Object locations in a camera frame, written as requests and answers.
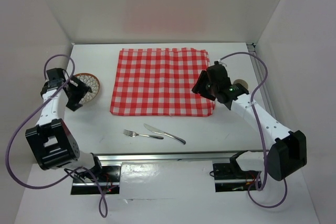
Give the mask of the patterned plate brown rim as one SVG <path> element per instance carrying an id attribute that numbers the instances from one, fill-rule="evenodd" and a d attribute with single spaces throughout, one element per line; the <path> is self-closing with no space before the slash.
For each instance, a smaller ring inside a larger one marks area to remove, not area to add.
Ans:
<path id="1" fill-rule="evenodd" d="M 100 82 L 98 78 L 91 73 L 78 73 L 75 76 L 91 88 L 91 91 L 88 91 L 80 101 L 80 104 L 84 105 L 92 101 L 98 95 Z"/>

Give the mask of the brown paper cup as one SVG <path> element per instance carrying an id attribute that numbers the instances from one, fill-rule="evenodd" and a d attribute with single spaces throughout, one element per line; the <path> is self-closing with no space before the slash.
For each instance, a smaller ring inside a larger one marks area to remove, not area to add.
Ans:
<path id="1" fill-rule="evenodd" d="M 245 80 L 242 79 L 237 79 L 233 82 L 233 84 L 240 84 L 242 85 L 245 89 L 249 90 L 248 83 Z"/>

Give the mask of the red white checkered cloth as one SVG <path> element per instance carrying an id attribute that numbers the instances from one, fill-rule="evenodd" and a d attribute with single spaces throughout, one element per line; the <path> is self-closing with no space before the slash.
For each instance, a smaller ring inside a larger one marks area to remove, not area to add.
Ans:
<path id="1" fill-rule="evenodd" d="M 123 48 L 119 52 L 111 114 L 212 115 L 215 103 L 192 92 L 199 75 L 209 63 L 205 49 Z"/>

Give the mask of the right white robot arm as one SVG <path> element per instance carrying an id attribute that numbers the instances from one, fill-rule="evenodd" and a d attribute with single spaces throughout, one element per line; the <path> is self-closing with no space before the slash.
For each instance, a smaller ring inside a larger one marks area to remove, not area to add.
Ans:
<path id="1" fill-rule="evenodd" d="M 192 88 L 193 93 L 218 101 L 241 116 L 262 135 L 262 151 L 246 151 L 230 163 L 229 172 L 235 178 L 247 171 L 266 171 L 281 181 L 307 164 L 306 136 L 279 123 L 262 108 L 240 83 L 232 84 L 225 67 L 219 62 L 203 70 Z"/>

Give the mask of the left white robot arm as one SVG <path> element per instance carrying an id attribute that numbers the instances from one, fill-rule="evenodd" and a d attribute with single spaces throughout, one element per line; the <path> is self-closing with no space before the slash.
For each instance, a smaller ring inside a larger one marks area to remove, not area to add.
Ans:
<path id="1" fill-rule="evenodd" d="M 77 171 L 81 178 L 93 182 L 103 177 L 103 167 L 93 153 L 85 153 L 64 122 L 65 109 L 75 112 L 82 107 L 81 99 L 91 92 L 91 88 L 77 77 L 71 77 L 62 90 L 56 92 L 66 81 L 65 70 L 53 68 L 46 71 L 47 81 L 41 97 L 48 103 L 42 108 L 36 125 L 25 132 L 26 140 L 33 155 L 43 170 L 85 167 Z"/>

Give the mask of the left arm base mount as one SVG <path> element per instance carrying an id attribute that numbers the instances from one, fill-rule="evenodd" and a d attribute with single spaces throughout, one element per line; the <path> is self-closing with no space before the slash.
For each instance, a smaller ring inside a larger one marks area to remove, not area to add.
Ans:
<path id="1" fill-rule="evenodd" d="M 92 176 L 82 177 L 79 173 L 71 176 L 71 195 L 99 195 L 100 191 Z M 107 195 L 120 193 L 121 164 L 104 165 L 96 176 L 101 190 Z"/>

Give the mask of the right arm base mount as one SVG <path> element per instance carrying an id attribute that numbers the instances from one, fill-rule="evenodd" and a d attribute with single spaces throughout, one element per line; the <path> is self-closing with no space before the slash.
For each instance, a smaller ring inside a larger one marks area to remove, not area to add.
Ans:
<path id="1" fill-rule="evenodd" d="M 240 171 L 235 169 L 229 163 L 214 163 L 213 170 L 209 175 L 213 177 L 215 191 L 221 192 L 236 192 L 256 190 L 255 181 L 258 172 L 256 171 Z"/>

